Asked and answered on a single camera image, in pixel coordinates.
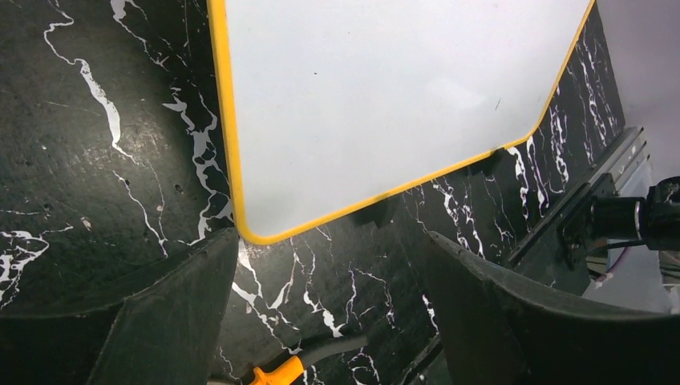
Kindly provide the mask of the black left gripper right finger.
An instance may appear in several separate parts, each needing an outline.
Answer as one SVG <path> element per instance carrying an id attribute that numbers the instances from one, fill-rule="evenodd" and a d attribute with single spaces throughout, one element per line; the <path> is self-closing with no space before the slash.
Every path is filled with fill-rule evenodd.
<path id="1" fill-rule="evenodd" d="M 428 296 L 455 384 L 676 384 L 679 318 L 555 290 L 437 232 Z"/>

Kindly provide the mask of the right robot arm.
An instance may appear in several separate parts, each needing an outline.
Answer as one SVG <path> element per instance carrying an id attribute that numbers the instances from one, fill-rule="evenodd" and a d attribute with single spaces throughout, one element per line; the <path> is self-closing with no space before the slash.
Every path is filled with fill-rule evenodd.
<path id="1" fill-rule="evenodd" d="M 561 222 L 561 240 L 575 266 L 588 256 L 644 245 L 653 251 L 679 250 L 679 178 L 666 178 L 644 197 L 623 197 L 613 175 L 587 184 Z"/>

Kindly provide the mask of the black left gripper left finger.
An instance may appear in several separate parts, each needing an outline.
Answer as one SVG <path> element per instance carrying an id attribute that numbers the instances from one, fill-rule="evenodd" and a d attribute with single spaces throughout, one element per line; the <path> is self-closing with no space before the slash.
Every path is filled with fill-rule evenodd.
<path id="1" fill-rule="evenodd" d="M 2 383 L 207 383 L 238 243 L 222 229 L 105 287 L 3 312 Z"/>

